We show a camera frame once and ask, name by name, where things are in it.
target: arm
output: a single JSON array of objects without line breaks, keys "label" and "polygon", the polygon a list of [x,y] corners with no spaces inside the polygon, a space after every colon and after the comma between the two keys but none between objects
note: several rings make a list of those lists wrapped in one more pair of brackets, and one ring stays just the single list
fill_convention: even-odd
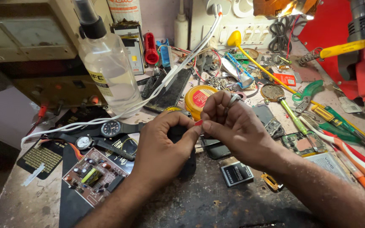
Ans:
[{"label": "arm", "polygon": [[206,101],[203,130],[223,142],[242,163],[280,180],[313,213],[333,227],[365,227],[365,191],[277,144],[252,109],[236,101],[224,116],[230,94]]},{"label": "arm", "polygon": [[[167,132],[176,125],[189,130],[174,144],[167,138]],[[164,112],[147,123],[140,132],[131,174],[76,227],[130,227],[151,195],[180,173],[200,132],[201,128],[194,127],[194,121],[180,112]]]}]

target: bottle label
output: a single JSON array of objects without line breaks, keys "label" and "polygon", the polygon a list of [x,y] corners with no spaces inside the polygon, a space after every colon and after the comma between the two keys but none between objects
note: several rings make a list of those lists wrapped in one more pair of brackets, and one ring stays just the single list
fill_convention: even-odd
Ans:
[{"label": "bottle label", "polygon": [[90,73],[91,78],[94,80],[95,84],[97,85],[97,87],[98,87],[99,91],[102,93],[102,95],[113,96],[103,74],[97,73],[97,72],[92,72],[89,70],[88,70],[88,73]]}]

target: plastic bottle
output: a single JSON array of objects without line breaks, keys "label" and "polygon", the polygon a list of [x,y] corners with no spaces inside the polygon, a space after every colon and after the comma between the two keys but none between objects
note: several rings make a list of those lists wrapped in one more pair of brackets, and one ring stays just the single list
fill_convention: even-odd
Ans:
[{"label": "plastic bottle", "polygon": [[174,45],[177,48],[188,48],[188,21],[184,14],[184,0],[180,0],[180,13],[174,20]]},{"label": "plastic bottle", "polygon": [[107,33],[102,18],[88,0],[73,2],[86,36],[80,43],[79,56],[109,107],[119,115],[142,101],[125,46],[118,35]]}]

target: pink wall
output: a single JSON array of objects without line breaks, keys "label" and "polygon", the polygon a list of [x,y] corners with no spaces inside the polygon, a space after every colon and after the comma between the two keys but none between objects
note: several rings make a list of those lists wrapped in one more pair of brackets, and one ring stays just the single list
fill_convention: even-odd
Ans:
[{"label": "pink wall", "polygon": [[[184,0],[184,12],[189,16],[191,0]],[[180,9],[180,0],[140,0],[142,32],[153,33],[156,40],[174,39],[174,20]]]}]

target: watch strap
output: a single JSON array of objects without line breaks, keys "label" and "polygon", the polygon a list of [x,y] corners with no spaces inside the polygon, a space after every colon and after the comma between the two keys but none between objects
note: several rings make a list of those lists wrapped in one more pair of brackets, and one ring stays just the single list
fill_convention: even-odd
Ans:
[{"label": "watch strap", "polygon": [[139,122],[138,124],[127,124],[127,123],[121,123],[121,124],[122,126],[120,128],[119,133],[125,133],[125,134],[138,133],[146,125],[146,123],[144,122]]}]

